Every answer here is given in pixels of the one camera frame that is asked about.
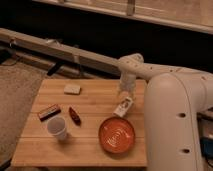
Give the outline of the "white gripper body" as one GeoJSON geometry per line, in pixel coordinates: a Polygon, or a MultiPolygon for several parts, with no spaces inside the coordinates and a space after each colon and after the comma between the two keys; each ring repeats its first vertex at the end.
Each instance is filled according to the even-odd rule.
{"type": "Polygon", "coordinates": [[[132,92],[135,89],[136,76],[134,74],[122,73],[120,77],[120,91],[132,92]]]}

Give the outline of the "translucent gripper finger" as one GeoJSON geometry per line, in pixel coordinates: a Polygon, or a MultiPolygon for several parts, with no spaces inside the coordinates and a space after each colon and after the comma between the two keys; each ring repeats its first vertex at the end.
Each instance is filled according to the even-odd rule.
{"type": "Polygon", "coordinates": [[[135,95],[133,91],[129,92],[129,96],[131,97],[132,100],[135,100],[135,95]]]}
{"type": "Polygon", "coordinates": [[[122,92],[123,92],[123,90],[121,88],[118,88],[117,96],[119,97],[122,94],[122,92]]]}

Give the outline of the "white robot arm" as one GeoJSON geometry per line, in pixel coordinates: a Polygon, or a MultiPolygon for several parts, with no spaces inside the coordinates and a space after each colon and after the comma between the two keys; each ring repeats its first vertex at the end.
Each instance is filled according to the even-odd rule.
{"type": "Polygon", "coordinates": [[[120,89],[147,81],[144,126],[147,171],[204,171],[197,114],[213,107],[213,74],[180,66],[149,64],[136,53],[117,60],[120,89]]]}

